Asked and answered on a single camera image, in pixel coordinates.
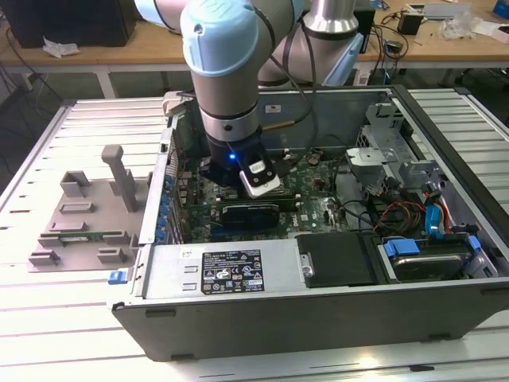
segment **white paper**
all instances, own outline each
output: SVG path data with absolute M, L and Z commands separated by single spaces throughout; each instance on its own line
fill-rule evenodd
M 57 42 L 47 40 L 45 37 L 43 38 L 45 39 L 45 45 L 42 49 L 56 58 L 80 53 L 78 45 L 76 44 L 59 44 Z
M 491 36 L 494 30 L 498 29 L 500 26 L 503 25 L 506 24 L 499 24 L 497 22 L 490 21 L 481 21 L 474 28 L 474 32 L 478 34 L 483 34 L 484 36 Z

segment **table leg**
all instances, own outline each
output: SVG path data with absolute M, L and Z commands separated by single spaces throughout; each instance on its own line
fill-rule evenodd
M 356 78 L 353 80 L 353 86 L 367 86 L 369 76 L 371 75 L 371 65 L 360 65 L 356 71 Z
M 25 73 L 13 73 L 10 75 L 16 82 L 16 85 L 21 87 L 25 92 L 31 92 L 33 90 L 32 83 L 30 83 L 30 74 Z
M 168 81 L 168 73 L 167 72 L 161 72 L 161 81 L 162 81 L 162 90 L 163 93 L 169 92 L 169 81 Z
M 453 74 L 453 70 L 452 69 L 444 70 L 444 75 L 442 76 L 442 79 L 438 83 L 438 86 L 440 86 L 441 88 L 446 88 L 447 87 L 447 83 L 449 82 L 449 77 L 451 76 L 451 74 Z
M 111 82 L 110 73 L 107 71 L 95 72 L 97 76 L 97 80 L 99 80 L 99 84 L 101 85 L 101 89 L 103 90 L 104 98 L 118 98 L 117 91 L 115 90 L 113 83 Z

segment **warning symbols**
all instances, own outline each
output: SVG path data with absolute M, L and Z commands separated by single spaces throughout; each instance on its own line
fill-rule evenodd
M 205 252 L 202 256 L 203 294 L 264 291 L 262 257 L 258 249 Z
M 216 271 L 213 269 L 209 269 L 204 271 L 204 280 L 213 280 L 216 278 Z

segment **black floor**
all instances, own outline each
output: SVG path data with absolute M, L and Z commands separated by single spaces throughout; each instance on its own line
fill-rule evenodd
M 398 75 L 395 84 L 403 84 L 409 89 L 438 88 L 443 70 L 407 70 Z M 448 88 L 458 86 L 454 83 L 460 70 L 454 71 L 446 84 Z M 119 73 L 113 76 L 119 96 L 149 97 L 162 96 L 164 93 L 161 74 Z M 509 91 L 507 82 L 501 76 L 487 69 L 476 69 L 463 79 L 463 86 L 486 106 L 502 122 L 509 123 Z M 53 74 L 48 83 L 64 99 L 98 99 L 103 94 L 92 74 Z M 381 84 L 382 76 L 374 77 L 373 84 Z M 9 184 L 12 174 L 23 163 L 38 137 L 41 136 L 60 102 L 41 81 L 35 80 L 29 93 L 12 97 L 0 107 L 0 192 Z M 169 74 L 170 87 L 190 89 L 191 78 L 188 72 Z

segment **black box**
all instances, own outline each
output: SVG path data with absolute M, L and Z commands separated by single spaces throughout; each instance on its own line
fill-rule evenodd
M 423 18 L 424 16 L 422 14 L 408 14 L 401 12 L 398 23 L 398 32 L 401 34 L 415 36 L 419 31 Z
M 133 0 L 0 0 L 23 48 L 46 39 L 78 46 L 124 46 L 134 31 Z
M 359 22 L 359 33 L 364 36 L 363 46 L 360 48 L 361 53 L 365 53 L 373 20 L 375 19 L 375 8 L 371 5 L 369 0 L 357 0 L 356 8 L 353 12 L 357 21 Z

